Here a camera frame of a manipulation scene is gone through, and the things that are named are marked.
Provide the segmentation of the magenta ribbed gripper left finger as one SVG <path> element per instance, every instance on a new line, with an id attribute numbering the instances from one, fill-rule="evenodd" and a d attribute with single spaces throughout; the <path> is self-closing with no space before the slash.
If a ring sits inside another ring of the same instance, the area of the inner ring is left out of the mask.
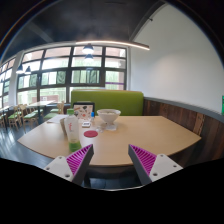
<path id="1" fill-rule="evenodd" d="M 77 185 L 81 185 L 93 155 L 93 145 L 90 144 L 71 153 L 67 157 L 56 157 L 44 170 Z"/>

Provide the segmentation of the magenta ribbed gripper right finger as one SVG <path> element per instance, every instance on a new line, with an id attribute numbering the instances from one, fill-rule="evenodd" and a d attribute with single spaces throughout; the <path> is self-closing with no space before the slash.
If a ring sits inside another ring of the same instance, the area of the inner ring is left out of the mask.
<path id="1" fill-rule="evenodd" d="M 142 185 L 147 185 L 182 169 L 165 154 L 155 155 L 138 146 L 129 145 L 131 158 Z"/>

